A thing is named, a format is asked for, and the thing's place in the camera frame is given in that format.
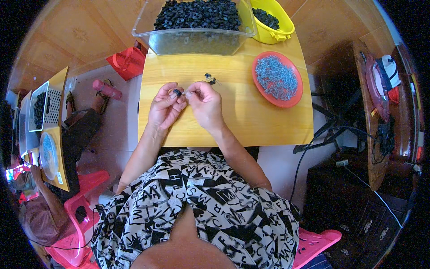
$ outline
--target pink chair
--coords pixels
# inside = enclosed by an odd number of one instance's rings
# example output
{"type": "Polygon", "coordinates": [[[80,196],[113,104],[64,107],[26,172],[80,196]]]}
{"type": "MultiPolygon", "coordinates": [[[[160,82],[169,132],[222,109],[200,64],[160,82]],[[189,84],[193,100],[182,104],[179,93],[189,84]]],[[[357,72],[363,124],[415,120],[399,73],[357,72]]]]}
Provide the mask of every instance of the pink chair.
{"type": "MultiPolygon", "coordinates": [[[[53,247],[77,248],[84,246],[87,243],[85,241],[85,232],[92,229],[94,224],[96,224],[100,219],[97,211],[94,211],[93,215],[93,211],[89,208],[89,202],[85,198],[85,194],[103,182],[109,180],[109,173],[105,170],[101,170],[88,175],[78,175],[78,177],[80,192],[64,203],[64,209],[69,215],[76,232],[57,241],[52,245],[53,247]],[[86,211],[86,217],[81,223],[79,223],[75,217],[76,209],[80,206],[84,206],[86,211]]],[[[56,262],[64,266],[66,269],[98,268],[96,263],[91,263],[89,261],[92,256],[92,251],[89,245],[84,248],[74,250],[62,250],[52,247],[46,247],[45,249],[56,262]]]]}
{"type": "Polygon", "coordinates": [[[298,237],[299,242],[293,269],[303,267],[311,259],[339,241],[342,238],[342,234],[336,230],[325,230],[319,235],[299,227],[298,237]]]}

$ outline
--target power strip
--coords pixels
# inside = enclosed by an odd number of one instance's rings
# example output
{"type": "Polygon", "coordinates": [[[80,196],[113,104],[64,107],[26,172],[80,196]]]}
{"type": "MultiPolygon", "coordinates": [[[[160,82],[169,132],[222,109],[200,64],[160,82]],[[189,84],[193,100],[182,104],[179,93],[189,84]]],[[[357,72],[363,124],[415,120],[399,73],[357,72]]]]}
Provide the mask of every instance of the power strip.
{"type": "Polygon", "coordinates": [[[336,166],[337,166],[337,167],[340,167],[340,166],[347,166],[347,165],[349,165],[348,160],[343,160],[343,161],[337,161],[337,162],[336,162],[336,166]]]}

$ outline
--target wooden table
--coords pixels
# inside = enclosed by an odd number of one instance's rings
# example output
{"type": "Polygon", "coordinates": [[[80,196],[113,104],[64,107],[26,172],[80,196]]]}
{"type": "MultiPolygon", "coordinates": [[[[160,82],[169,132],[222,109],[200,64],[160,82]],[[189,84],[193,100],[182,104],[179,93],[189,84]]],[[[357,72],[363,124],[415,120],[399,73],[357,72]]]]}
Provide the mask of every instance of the wooden table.
{"type": "MultiPolygon", "coordinates": [[[[291,39],[274,45],[249,38],[234,56],[157,56],[149,50],[140,92],[139,137],[146,126],[151,102],[163,84],[176,81],[187,89],[193,82],[205,80],[206,73],[219,80],[213,87],[222,96],[225,122],[242,145],[300,145],[312,140],[313,113],[309,79],[296,33],[291,35],[291,39]],[[272,105],[254,84],[252,62],[265,51],[282,53],[300,72],[303,97],[293,108],[272,105]]],[[[164,146],[211,147],[216,146],[216,143],[200,127],[188,106],[172,126],[164,146]]]]}
{"type": "MultiPolygon", "coordinates": [[[[360,54],[360,51],[362,51],[363,54],[366,56],[366,55],[370,55],[370,52],[369,52],[369,49],[366,47],[366,45],[359,40],[353,41],[353,51],[354,51],[355,62],[357,65],[358,76],[360,78],[361,93],[363,96],[364,112],[366,117],[366,129],[369,134],[376,136],[376,132],[378,130],[378,121],[380,116],[378,113],[372,116],[372,111],[375,107],[373,106],[373,102],[369,94],[369,89],[367,88],[367,80],[366,80],[366,73],[365,73],[366,64],[364,62],[363,57],[360,54]]],[[[369,185],[372,191],[376,191],[379,188],[379,186],[381,186],[382,181],[384,180],[385,172],[387,171],[387,166],[388,166],[388,159],[390,158],[390,155],[386,155],[382,159],[383,156],[379,152],[379,144],[377,144],[375,146],[374,156],[377,161],[382,160],[382,162],[378,164],[373,164],[372,163],[373,142],[374,141],[372,138],[367,137],[369,185]]]]}
{"type": "MultiPolygon", "coordinates": [[[[59,117],[62,115],[63,111],[63,101],[64,101],[64,85],[67,78],[67,73],[69,72],[69,67],[64,68],[60,72],[58,72],[55,76],[53,76],[51,79],[49,79],[49,87],[52,87],[56,90],[61,91],[61,101],[60,101],[60,111],[59,111],[59,117]]],[[[49,184],[52,184],[56,187],[59,187],[60,189],[63,189],[65,191],[70,191],[69,189],[69,182],[67,180],[67,175],[64,169],[64,158],[63,158],[63,150],[62,150],[62,142],[61,142],[61,120],[58,121],[58,126],[54,128],[49,128],[46,130],[43,130],[42,133],[48,133],[52,136],[52,138],[55,141],[56,149],[57,149],[57,156],[58,156],[58,173],[54,180],[49,180],[45,173],[42,173],[42,178],[49,184]]]]}

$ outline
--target red bag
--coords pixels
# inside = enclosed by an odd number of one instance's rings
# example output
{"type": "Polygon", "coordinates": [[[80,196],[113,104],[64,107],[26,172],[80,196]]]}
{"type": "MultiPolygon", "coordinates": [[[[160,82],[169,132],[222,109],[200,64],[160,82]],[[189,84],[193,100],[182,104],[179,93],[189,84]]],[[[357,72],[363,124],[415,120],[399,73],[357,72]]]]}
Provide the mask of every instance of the red bag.
{"type": "Polygon", "coordinates": [[[106,61],[125,81],[128,81],[143,73],[147,52],[148,50],[136,41],[134,47],[115,53],[106,58],[106,61]]]}

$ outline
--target bucket handle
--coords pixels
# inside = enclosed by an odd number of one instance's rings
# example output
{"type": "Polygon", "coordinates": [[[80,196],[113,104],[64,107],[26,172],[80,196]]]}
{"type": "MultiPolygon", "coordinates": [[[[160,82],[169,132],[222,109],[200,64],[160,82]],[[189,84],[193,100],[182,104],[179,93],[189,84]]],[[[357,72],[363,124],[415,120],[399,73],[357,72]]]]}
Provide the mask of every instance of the bucket handle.
{"type": "Polygon", "coordinates": [[[276,39],[276,41],[285,41],[287,39],[287,37],[288,37],[288,39],[291,38],[291,36],[289,36],[289,35],[285,36],[282,34],[276,34],[274,32],[270,32],[270,34],[272,35],[272,37],[274,37],[276,39]]]}

